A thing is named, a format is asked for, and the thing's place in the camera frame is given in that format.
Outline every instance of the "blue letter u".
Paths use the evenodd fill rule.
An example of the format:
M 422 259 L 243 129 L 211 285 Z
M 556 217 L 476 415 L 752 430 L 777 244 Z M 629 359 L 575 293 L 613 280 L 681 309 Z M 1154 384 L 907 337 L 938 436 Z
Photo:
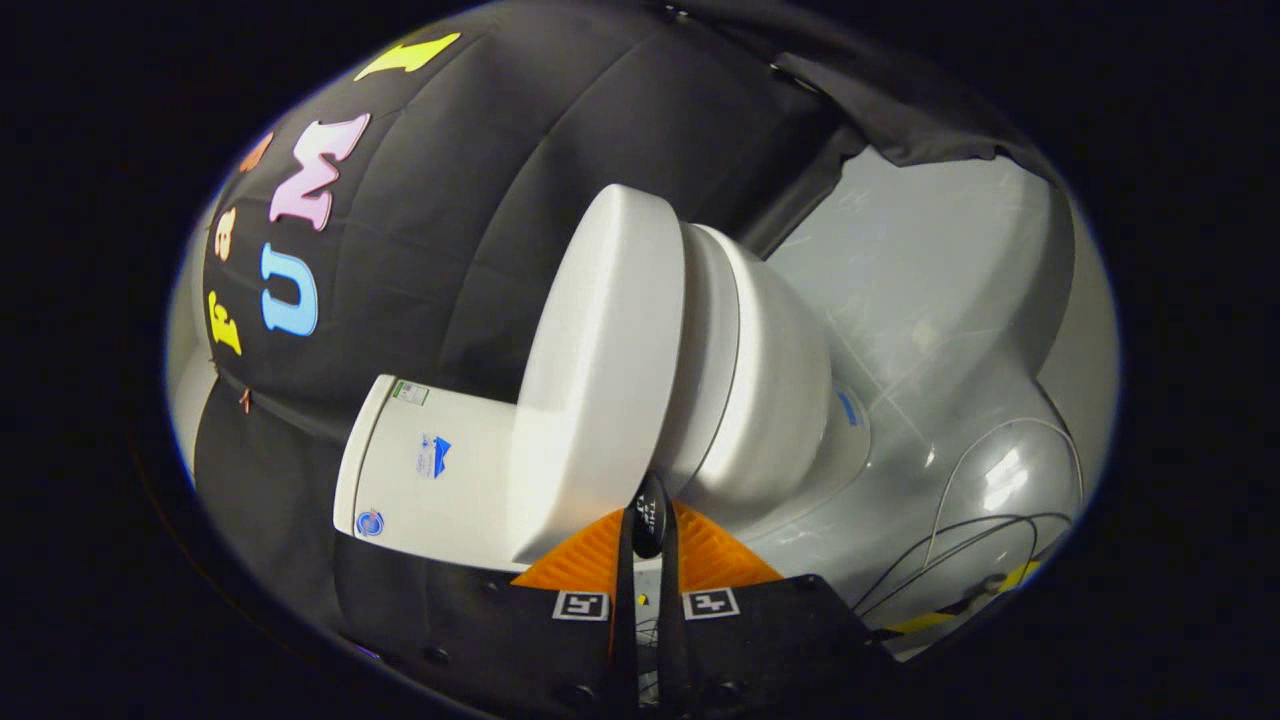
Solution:
M 273 252 L 271 243 L 262 245 L 262 279 L 271 275 L 284 275 L 298 286 L 298 304 L 289 305 L 262 291 L 262 322 L 266 329 L 276 328 L 300 336 L 308 336 L 316 329 L 316 281 L 306 263 L 292 255 Z

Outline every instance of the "black fabric backdrop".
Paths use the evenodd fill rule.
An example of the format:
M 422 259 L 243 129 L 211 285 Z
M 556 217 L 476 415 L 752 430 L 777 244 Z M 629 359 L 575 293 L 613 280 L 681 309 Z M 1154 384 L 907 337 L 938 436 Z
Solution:
M 721 27 L 724 8 L 733 12 Z M 707 24 L 698 8 L 689 19 L 639 4 L 483 6 L 388 44 L 461 33 L 420 70 L 353 82 L 375 54 L 264 129 L 274 136 L 261 161 L 233 170 L 218 199 L 216 214 L 237 210 L 230 258 L 219 261 L 212 240 L 206 249 L 204 293 L 216 292 L 237 319 L 242 354 L 212 345 L 221 380 L 200 423 L 195 471 L 218 528 L 287 605 L 355 638 L 430 623 L 421 588 L 435 564 L 335 543 L 346 430 L 379 373 L 513 402 L 559 259 L 604 186 L 655 193 L 681 219 L 764 254 L 831 191 L 865 128 L 901 164 L 991 158 L 993 142 L 1021 142 L 1011 129 L 975 138 L 973 126 L 1002 120 L 977 102 L 948 106 L 952 86 L 919 76 L 916 60 L 896 68 L 891 51 L 856 37 L 814 41 L 829 28 L 794 8 L 742 8 L 710 4 L 716 24 Z M 763 55 L 760 42 L 772 46 Z M 856 50 L 869 79 L 850 91 L 854 81 L 788 47 L 837 63 Z M 774 53 L 837 100 L 771 68 Z M 847 59 L 838 67 L 860 70 Z M 914 105 L 896 99 L 904 88 Z M 269 222 L 275 187 L 298 170 L 292 150 L 303 129 L 361 113 L 371 119 L 334 163 L 323 231 L 301 218 Z M 260 320 L 264 286 L 297 302 L 289 282 L 259 279 L 266 242 L 315 278 L 310 336 Z M 256 398 L 247 415 L 243 388 Z M 372 616 L 360 610 L 367 593 L 344 592 L 342 568 L 370 566 L 385 570 L 360 587 L 399 592 L 398 611 Z M 348 615 L 361 618 L 356 626 Z

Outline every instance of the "letter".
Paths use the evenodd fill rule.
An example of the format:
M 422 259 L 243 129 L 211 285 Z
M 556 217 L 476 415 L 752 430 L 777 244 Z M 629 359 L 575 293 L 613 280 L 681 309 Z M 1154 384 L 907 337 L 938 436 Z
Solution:
M 390 50 L 383 53 L 376 60 L 369 64 L 367 68 L 360 70 L 356 79 L 376 73 L 378 70 L 393 70 L 396 68 L 403 68 L 406 73 L 411 73 L 422 65 L 428 64 L 431 58 L 439 55 L 445 47 L 453 44 L 454 40 L 462 37 L 461 33 L 454 32 L 453 35 L 447 35 L 439 40 L 433 40 L 430 42 L 419 42 L 417 45 L 397 45 Z
M 369 113 L 344 123 L 323 126 L 316 120 L 307 126 L 293 146 L 293 156 L 302 169 L 275 188 L 268 219 L 274 223 L 280 215 L 293 215 L 311 220 L 316 232 L 323 231 L 329 223 L 333 195 L 320 188 L 338 179 L 338 170 L 321 155 L 330 155 L 334 161 L 346 160 L 367 126 Z M 307 197 L 316 191 L 320 192 L 315 197 Z
M 236 355 L 241 354 L 236 320 L 227 316 L 227 309 L 218 304 L 218 293 L 214 291 L 209 291 L 209 329 L 215 343 L 229 345 Z
M 266 329 L 276 328 L 297 336 L 308 336 L 316 329 L 317 296 L 316 281 L 306 263 L 292 255 L 275 252 L 271 243 L 262 245 L 262 279 L 271 275 L 284 275 L 298 286 L 298 304 L 289 305 L 271 297 L 271 291 L 262 291 L 262 323 Z

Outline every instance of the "cable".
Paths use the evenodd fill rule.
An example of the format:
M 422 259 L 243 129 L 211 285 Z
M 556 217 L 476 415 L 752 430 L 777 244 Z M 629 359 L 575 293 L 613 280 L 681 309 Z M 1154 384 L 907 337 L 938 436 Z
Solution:
M 1084 475 L 1083 473 L 1080 473 L 1080 456 L 1075 451 L 1075 441 L 1071 439 L 1071 436 L 1062 428 L 1052 423 L 1048 423 L 1046 420 L 1041 420 L 1039 418 L 1014 418 L 1012 420 L 1005 420 L 1004 423 L 1000 423 L 998 425 L 983 433 L 982 437 L 979 437 L 978 439 L 973 441 L 973 443 L 968 448 L 965 448 L 964 452 L 960 454 L 960 460 L 956 460 L 955 466 L 951 468 L 951 475 L 947 477 L 947 484 L 942 486 L 942 497 L 938 498 L 938 511 L 933 515 L 933 533 L 929 536 L 929 547 L 928 550 L 924 551 L 924 564 L 920 565 L 920 571 L 924 571 L 924 569 L 929 566 L 929 557 L 933 555 L 933 541 L 938 534 L 938 523 L 942 521 L 942 506 L 947 501 L 947 492 L 951 491 L 951 483 L 956 479 L 956 473 L 960 470 L 960 465 L 964 464 L 964 459 L 969 456 L 969 452 L 972 452 L 973 448 L 978 447 L 978 445 L 980 445 L 982 441 L 991 437 L 991 434 L 995 433 L 996 430 L 1012 425 L 1014 423 L 1023 423 L 1023 421 L 1044 425 L 1046 428 L 1062 436 L 1062 439 L 1066 441 L 1066 446 L 1071 451 L 1071 464 L 1075 468 L 1075 482 L 1078 488 L 1078 495 L 1075 498 L 1075 511 L 1076 514 L 1079 514 L 1080 509 L 1084 506 Z
M 1011 515 L 1011 514 L 1000 514 L 1000 515 L 984 515 L 984 516 L 982 516 L 982 518 L 973 518 L 973 519 L 969 519 L 969 520 L 963 520 L 963 521 L 960 521 L 960 523 L 955 523 L 955 524 L 951 524 L 951 525 L 947 525 L 946 528 L 942 528 L 941 530 L 938 530 L 938 532 L 933 533 L 933 534 L 932 534 L 932 536 L 929 536 L 929 537 L 924 537 L 924 538 L 920 538 L 920 539 L 919 539 L 919 541 L 918 541 L 918 542 L 916 542 L 915 544 L 913 544 L 911 547 L 909 547 L 909 548 L 906 550 L 906 552 L 904 552 L 902 555 L 900 555 L 900 556 L 897 557 L 897 560 L 895 560 L 892 565 L 890 565 L 890 566 L 888 566 L 888 568 L 887 568 L 887 569 L 886 569 L 886 570 L 884 570 L 883 573 L 881 573 L 881 577 L 879 577 L 879 578 L 877 578 L 877 579 L 876 579 L 876 582 L 874 582 L 874 583 L 872 583 L 872 585 L 870 585 L 869 588 L 867 588 L 867 592 L 864 592 L 864 593 L 863 593 L 863 596 L 858 598 L 858 602 L 855 602 L 855 603 L 854 603 L 854 605 L 852 605 L 852 606 L 850 607 L 850 610 L 852 610 L 854 612 L 858 612 L 858 606 L 860 606 L 860 605 L 861 605 L 863 602 L 865 602 L 865 601 L 867 601 L 867 598 L 868 598 L 868 597 L 869 597 L 869 596 L 870 596 L 870 594 L 872 594 L 873 592 L 876 592 L 876 588 L 878 588 L 878 587 L 879 587 L 879 584 L 881 584 L 881 583 L 883 583 L 883 582 L 884 582 L 884 579 L 886 579 L 886 578 L 888 578 L 888 575 L 890 575 L 890 574 L 891 574 L 891 573 L 892 573 L 892 571 L 893 571 L 893 570 L 895 570 L 895 569 L 896 569 L 896 568 L 897 568 L 897 566 L 899 566 L 899 565 L 900 565 L 900 564 L 901 564 L 901 562 L 902 562 L 904 560 L 906 560 L 906 557 L 908 557 L 909 555 L 911 555 L 913 552 L 915 552 L 915 548 L 918 548 L 918 547 L 920 547 L 922 544 L 924 544 L 925 542 L 928 542 L 931 537 L 936 537 L 936 536 L 937 536 L 937 534 L 940 534 L 940 533 L 947 533 L 947 532 L 951 532 L 951 530 L 955 530 L 955 529 L 957 529 L 957 528 L 963 528 L 963 527 L 965 527 L 965 525 L 972 525 L 972 524 L 974 524 L 974 523 L 987 523 L 987 521 L 991 521 L 991 520 L 1011 520 L 1010 523 L 1004 523 L 1004 524 L 1001 524 L 1001 525 L 997 525 L 997 527 L 995 527 L 995 528 L 988 528 L 988 529 L 987 529 L 987 530 L 984 530 L 983 533 L 979 533 L 978 536 L 975 536 L 975 537 L 973 537 L 973 538 L 969 538 L 968 541 L 965 541 L 964 543 L 959 544 L 957 547 L 955 547 L 955 548 L 951 548 L 951 550 L 950 550 L 950 551 L 948 551 L 948 552 L 947 552 L 947 553 L 946 553 L 946 555 L 945 555 L 945 556 L 943 556 L 942 559 L 937 560 L 937 561 L 936 561 L 936 562 L 933 564 L 933 566 L 936 568 L 936 566 L 937 566 L 937 565 L 938 565 L 940 562 L 942 562 L 942 561 L 943 561 L 943 560 L 946 560 L 947 557 L 951 557 L 952 555 L 955 555 L 955 552 L 957 552 L 957 551 L 960 551 L 960 550 L 964 550 L 964 548 L 966 548 L 966 547 L 972 546 L 972 544 L 973 544 L 974 542 L 977 542 L 977 541 L 979 541 L 979 539 L 983 539 L 983 538 L 988 537 L 989 534 L 992 534 L 992 533 L 995 533 L 995 532 L 998 532 L 998 530 L 1002 530 L 1002 529 L 1005 529 L 1005 528 L 1007 528 L 1007 527 L 1010 527 L 1010 525 L 1012 525 L 1012 524 L 1018 524 L 1018 523 L 1023 523 L 1023 521 L 1030 521 L 1030 520 L 1036 520 L 1036 519 L 1038 519 L 1038 518 L 1057 518 L 1057 519 L 1062 520 L 1064 523 L 1066 523 L 1066 525 L 1068 525 L 1068 527 L 1071 527 L 1071 518 L 1069 518 L 1068 515 L 1064 515 L 1062 512 L 1037 512 L 1037 514 L 1034 514 L 1034 515 Z M 1032 546 L 1032 552 L 1034 553 L 1034 551 L 1036 551 L 1036 547 L 1034 547 L 1034 543 L 1033 543 L 1033 546 Z M 899 591 L 904 589 L 904 588 L 905 588 L 905 587 L 906 587 L 908 584 L 910 584 L 910 583 L 915 582 L 915 580 L 916 580 L 916 579 L 918 579 L 918 578 L 919 578 L 920 575 L 923 575 L 924 573 L 927 573 L 927 571 L 928 571 L 929 569 L 931 569 L 931 568 L 925 566 L 925 568 L 922 568 L 920 570 L 916 570 L 916 573 L 915 573 L 915 574 L 914 574 L 914 575 L 913 575 L 913 577 L 911 577 L 910 579 L 908 579 L 908 580 L 906 580 L 906 582 L 905 582 L 905 583 L 904 583 L 902 585 L 900 585 L 900 587 L 899 587 L 897 589 L 895 589 L 895 591 L 893 591 L 893 593 L 891 593 L 891 596 L 892 596 L 892 594 L 896 594 L 896 593 L 897 593 Z
M 997 532 L 1004 530 L 1005 528 L 1010 528 L 1012 525 L 1016 525 L 1019 523 L 1027 523 L 1032 528 L 1032 551 L 1030 551 L 1030 553 L 1028 553 L 1028 559 L 1027 559 L 1027 561 L 1030 562 L 1030 559 L 1036 556 L 1036 546 L 1039 544 L 1039 530 L 1036 528 L 1036 523 L 1033 523 L 1029 516 L 1028 518 L 1019 518 L 1016 520 L 1010 520 L 1009 523 L 1002 523 L 1000 525 L 996 525 L 995 528 L 987 529 L 987 530 L 984 530 L 984 532 L 982 532 L 982 533 L 979 533 L 979 534 L 969 538 L 968 541 L 960 543 L 959 546 L 948 550 L 933 565 L 931 565 L 929 568 L 927 568 L 924 570 L 918 570 L 915 573 L 915 575 L 913 575 L 906 582 L 904 582 L 901 585 L 899 585 L 897 588 L 895 588 L 893 592 L 886 594 L 884 597 L 882 597 L 879 600 L 879 602 L 877 602 L 876 605 L 868 607 L 867 612 L 863 612 L 863 615 L 864 616 L 865 615 L 870 615 L 872 612 L 876 611 L 877 607 L 879 607 L 881 605 L 884 605 L 886 602 L 888 602 L 893 596 L 896 596 L 897 593 L 900 593 L 904 589 L 906 589 L 911 583 L 914 583 L 915 580 L 919 580 L 929 570 L 937 568 L 938 565 L 942 565 L 942 562 L 945 562 L 946 560 L 954 557 L 960 551 L 968 548 L 969 546 L 974 544 L 978 541 L 986 539 L 987 537 L 993 536 Z M 1023 565 L 1023 578 L 1025 578 L 1025 577 L 1027 577 L 1027 565 Z

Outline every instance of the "white toilet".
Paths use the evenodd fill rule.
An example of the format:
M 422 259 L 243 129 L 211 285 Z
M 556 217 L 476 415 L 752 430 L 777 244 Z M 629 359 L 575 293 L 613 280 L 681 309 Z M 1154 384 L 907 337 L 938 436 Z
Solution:
M 867 413 L 822 327 L 764 263 L 613 184 L 564 254 L 515 405 L 390 375 L 343 455 L 334 527 L 520 570 L 626 506 L 646 470 L 749 538 L 849 484 Z

